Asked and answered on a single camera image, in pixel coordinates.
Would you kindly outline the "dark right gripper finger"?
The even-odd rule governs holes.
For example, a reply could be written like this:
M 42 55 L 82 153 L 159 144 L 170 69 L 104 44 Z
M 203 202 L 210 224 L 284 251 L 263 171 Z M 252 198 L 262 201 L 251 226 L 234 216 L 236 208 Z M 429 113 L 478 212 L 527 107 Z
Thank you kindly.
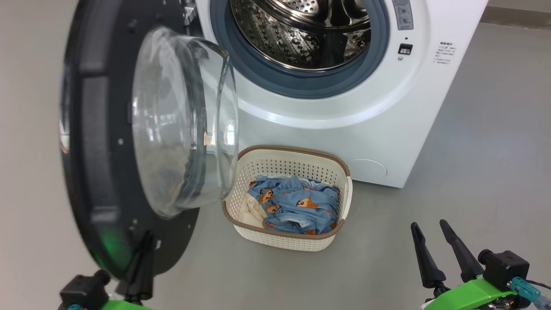
M 461 269 L 462 281 L 468 282 L 476 280 L 478 276 L 481 276 L 484 273 L 482 265 L 480 265 L 474 255 L 472 255 L 471 251 L 452 229 L 447 220 L 441 219 L 439 224 L 447 243 L 452 247 L 453 253 L 456 256 L 457 262 Z
M 446 276 L 436 266 L 427 249 L 425 236 L 416 222 L 411 224 L 411 233 L 423 287 L 433 289 L 444 287 L 443 281 L 446 280 Z

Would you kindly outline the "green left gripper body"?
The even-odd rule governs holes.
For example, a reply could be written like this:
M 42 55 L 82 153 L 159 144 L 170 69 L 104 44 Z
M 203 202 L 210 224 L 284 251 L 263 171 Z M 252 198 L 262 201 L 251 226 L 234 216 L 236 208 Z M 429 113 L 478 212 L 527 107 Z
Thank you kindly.
M 151 310 L 151 308 L 123 300 L 109 300 L 104 304 L 102 310 Z

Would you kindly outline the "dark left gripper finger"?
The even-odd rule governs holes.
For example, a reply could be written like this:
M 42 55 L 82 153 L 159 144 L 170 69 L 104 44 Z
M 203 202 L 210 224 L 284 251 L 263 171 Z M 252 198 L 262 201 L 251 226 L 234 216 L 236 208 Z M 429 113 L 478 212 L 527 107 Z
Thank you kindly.
M 125 301 L 141 303 L 153 297 L 154 251 L 154 234 L 147 231 L 128 271 Z

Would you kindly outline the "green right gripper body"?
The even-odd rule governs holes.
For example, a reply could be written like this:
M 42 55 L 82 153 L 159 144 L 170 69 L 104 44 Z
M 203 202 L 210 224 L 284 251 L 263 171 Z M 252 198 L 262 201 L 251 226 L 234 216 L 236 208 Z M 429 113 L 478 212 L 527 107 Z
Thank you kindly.
M 521 310 L 532 303 L 532 284 L 513 279 L 501 291 L 486 279 L 476 279 L 453 289 L 433 289 L 433 295 L 423 310 Z

